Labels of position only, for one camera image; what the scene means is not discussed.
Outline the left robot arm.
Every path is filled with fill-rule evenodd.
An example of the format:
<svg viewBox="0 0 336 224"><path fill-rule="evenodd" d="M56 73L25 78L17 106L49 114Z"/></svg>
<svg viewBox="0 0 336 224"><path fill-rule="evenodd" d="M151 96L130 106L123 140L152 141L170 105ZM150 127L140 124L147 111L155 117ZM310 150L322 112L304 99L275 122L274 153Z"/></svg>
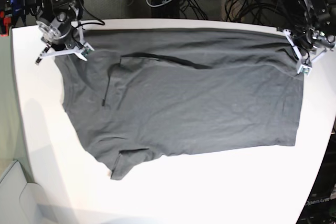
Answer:
<svg viewBox="0 0 336 224"><path fill-rule="evenodd" d="M328 0L298 0L302 8L301 21L295 21L297 15L284 10L289 28L278 28L296 54L299 64L311 65L310 54L317 49L324 52L335 49L335 6Z"/></svg>

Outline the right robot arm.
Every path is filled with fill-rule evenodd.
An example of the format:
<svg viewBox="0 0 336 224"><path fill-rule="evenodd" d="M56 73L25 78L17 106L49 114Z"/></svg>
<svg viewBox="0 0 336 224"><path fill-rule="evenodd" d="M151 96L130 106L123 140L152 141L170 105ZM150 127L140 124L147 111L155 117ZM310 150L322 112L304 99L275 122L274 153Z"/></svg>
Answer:
<svg viewBox="0 0 336 224"><path fill-rule="evenodd" d="M74 49L72 22L83 15L83 0L41 0L42 11L37 18L37 26L42 32L41 40L47 48L55 51Z"/></svg>

